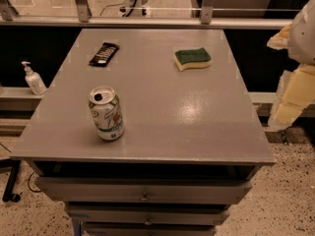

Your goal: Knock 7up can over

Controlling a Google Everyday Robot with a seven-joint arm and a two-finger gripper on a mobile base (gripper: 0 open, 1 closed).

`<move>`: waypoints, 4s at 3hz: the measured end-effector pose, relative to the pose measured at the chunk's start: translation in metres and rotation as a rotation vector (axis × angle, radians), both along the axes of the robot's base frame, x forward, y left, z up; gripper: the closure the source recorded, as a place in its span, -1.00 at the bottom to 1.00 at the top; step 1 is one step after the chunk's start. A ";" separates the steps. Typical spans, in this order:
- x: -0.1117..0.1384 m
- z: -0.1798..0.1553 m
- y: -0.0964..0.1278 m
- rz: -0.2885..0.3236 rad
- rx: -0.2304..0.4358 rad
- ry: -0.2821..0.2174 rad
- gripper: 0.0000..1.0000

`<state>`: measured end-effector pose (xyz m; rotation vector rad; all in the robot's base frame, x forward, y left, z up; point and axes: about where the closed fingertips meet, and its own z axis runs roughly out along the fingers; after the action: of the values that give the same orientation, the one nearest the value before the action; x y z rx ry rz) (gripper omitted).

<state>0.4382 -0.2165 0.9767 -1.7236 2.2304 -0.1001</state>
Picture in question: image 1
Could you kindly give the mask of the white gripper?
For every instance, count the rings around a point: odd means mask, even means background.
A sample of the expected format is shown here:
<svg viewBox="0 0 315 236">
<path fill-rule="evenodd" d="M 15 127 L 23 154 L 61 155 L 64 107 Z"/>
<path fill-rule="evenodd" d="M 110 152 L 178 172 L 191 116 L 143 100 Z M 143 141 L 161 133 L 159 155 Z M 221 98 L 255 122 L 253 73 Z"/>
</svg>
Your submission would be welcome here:
<svg viewBox="0 0 315 236">
<path fill-rule="evenodd" d="M 309 0 L 267 46 L 288 49 L 289 58 L 300 63 L 293 72 L 283 71 L 268 120 L 271 128 L 288 128 L 315 101 L 315 66 L 307 65 L 315 64 L 315 0 Z"/>
</svg>

